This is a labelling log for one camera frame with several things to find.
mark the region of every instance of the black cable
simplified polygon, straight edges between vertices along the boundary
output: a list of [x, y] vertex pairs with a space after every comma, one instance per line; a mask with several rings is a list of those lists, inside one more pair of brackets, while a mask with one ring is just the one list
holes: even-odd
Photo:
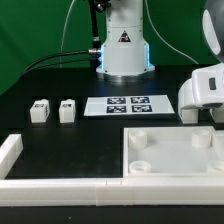
[[99, 45], [100, 39], [99, 39], [99, 32], [98, 32], [94, 0], [89, 0], [89, 9], [90, 9], [91, 22], [92, 22], [93, 47], [99, 48], [100, 47], [100, 45]]
[[21, 74], [20, 78], [24, 77], [25, 75], [27, 75], [28, 73], [30, 73], [34, 70], [42, 69], [42, 68], [45, 68], [45, 67], [50, 67], [50, 66], [53, 66], [53, 65], [69, 64], [69, 63], [75, 63], [75, 62], [84, 62], [84, 61], [90, 61], [90, 58], [83, 58], [83, 59], [79, 59], [79, 60], [56, 62], [56, 63], [52, 63], [52, 64], [42, 65], [42, 66], [39, 66], [39, 67], [32, 68], [30, 70], [24, 71]]
[[78, 55], [78, 54], [88, 54], [89, 51], [72, 51], [72, 52], [65, 52], [65, 53], [57, 53], [57, 54], [52, 54], [43, 58], [38, 59], [37, 61], [33, 62], [31, 65], [29, 65], [23, 73], [27, 72], [28, 70], [30, 70], [32, 67], [34, 67], [35, 65], [52, 59], [52, 58], [57, 58], [57, 57], [67, 57], [67, 56], [72, 56], [72, 55]]

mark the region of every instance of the black table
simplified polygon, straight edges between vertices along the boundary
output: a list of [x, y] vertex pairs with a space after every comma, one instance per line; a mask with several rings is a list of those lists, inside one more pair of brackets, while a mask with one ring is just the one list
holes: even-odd
[[[25, 76], [0, 97], [0, 141], [19, 133], [24, 144], [6, 179], [122, 177], [123, 128], [183, 126], [177, 94], [193, 69], [158, 67], [153, 79], [125, 85], [97, 80], [89, 69], [46, 69]], [[133, 95], [168, 95], [175, 114], [83, 115], [88, 97]], [[51, 113], [46, 124], [32, 124], [29, 110], [40, 99], [49, 100]], [[74, 124], [59, 122], [58, 109], [65, 99], [76, 101]], [[200, 112], [198, 125], [224, 129], [206, 110]], [[0, 208], [0, 220], [4, 224], [17, 219], [21, 223], [210, 223], [211, 218], [212, 223], [223, 223], [223, 211], [220, 206]]]

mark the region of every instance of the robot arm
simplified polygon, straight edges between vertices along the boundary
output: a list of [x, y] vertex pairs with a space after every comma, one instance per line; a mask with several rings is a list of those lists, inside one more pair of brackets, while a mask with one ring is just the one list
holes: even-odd
[[107, 26], [98, 78], [129, 82], [153, 75], [149, 44], [143, 38], [143, 0], [96, 0], [95, 6], [106, 11]]
[[222, 63], [193, 71], [192, 78], [181, 87], [178, 112], [183, 123], [197, 123], [198, 109], [203, 108], [219, 111], [224, 122], [224, 108], [215, 109], [224, 104], [223, 0], [207, 1], [202, 26], [209, 48]]

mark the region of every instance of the green backdrop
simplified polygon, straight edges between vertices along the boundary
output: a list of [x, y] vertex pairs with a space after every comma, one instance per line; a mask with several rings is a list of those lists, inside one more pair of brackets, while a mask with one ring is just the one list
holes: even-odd
[[[174, 47], [200, 64], [216, 63], [201, 33], [205, 0], [148, 0], [155, 27]], [[65, 18], [71, 0], [1, 0], [0, 94], [16, 82], [34, 60], [60, 52]], [[99, 15], [102, 40], [104, 15]], [[191, 61], [165, 46], [152, 31], [144, 10], [144, 37], [151, 43], [154, 65], [187, 65]], [[65, 36], [64, 51], [91, 47], [91, 24], [87, 0], [76, 0]], [[88, 66], [86, 63], [70, 66]]]

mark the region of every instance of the white paper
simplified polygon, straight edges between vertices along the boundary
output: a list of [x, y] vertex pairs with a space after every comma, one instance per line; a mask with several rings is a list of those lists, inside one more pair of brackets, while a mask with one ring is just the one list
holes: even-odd
[[173, 114], [167, 95], [90, 97], [84, 116]]

